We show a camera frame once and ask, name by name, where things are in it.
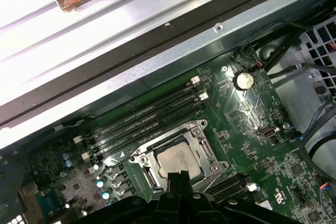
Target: white sticker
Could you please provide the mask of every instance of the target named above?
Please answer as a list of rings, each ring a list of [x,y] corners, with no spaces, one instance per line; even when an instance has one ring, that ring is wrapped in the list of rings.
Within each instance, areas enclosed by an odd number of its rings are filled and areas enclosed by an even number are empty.
[[[271,207],[271,204],[269,203],[268,200],[265,200],[262,203],[258,203],[258,205],[261,206],[261,207],[264,207],[264,208],[266,208],[268,210],[273,210],[272,207]]]

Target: motherboard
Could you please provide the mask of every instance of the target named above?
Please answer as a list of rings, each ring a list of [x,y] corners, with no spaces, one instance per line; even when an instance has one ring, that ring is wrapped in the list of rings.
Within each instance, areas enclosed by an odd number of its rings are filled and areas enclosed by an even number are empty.
[[[46,215],[76,218],[128,196],[150,200],[187,170],[195,191],[328,223],[317,173],[255,52],[229,52],[90,121],[29,162]],[[325,195],[325,206],[334,214]]]

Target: vent grille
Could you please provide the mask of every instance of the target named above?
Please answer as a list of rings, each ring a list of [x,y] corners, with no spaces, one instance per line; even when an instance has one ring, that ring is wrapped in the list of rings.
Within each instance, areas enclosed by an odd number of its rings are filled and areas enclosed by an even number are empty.
[[[314,28],[314,31],[308,31],[301,35],[303,51],[317,65],[335,67],[336,66],[336,17],[332,17]],[[336,100],[336,75],[320,72],[325,86]]]

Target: motherboard logo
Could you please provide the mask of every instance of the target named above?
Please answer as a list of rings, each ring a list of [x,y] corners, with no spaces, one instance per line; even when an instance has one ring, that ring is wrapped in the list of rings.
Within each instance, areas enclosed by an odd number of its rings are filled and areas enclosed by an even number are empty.
[[[276,188],[275,189],[275,199],[277,200],[277,203],[278,204],[285,204],[285,197],[284,197],[284,194],[283,192],[280,192],[279,188]]]

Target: cpu socket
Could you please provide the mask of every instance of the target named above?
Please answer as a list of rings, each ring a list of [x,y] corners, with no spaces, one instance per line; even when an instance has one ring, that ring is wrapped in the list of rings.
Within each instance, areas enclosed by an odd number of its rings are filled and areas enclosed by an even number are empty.
[[[206,120],[182,124],[141,145],[130,162],[140,165],[154,191],[166,191],[168,173],[182,170],[189,172],[193,189],[199,189],[227,167],[216,159],[203,132],[206,126]]]

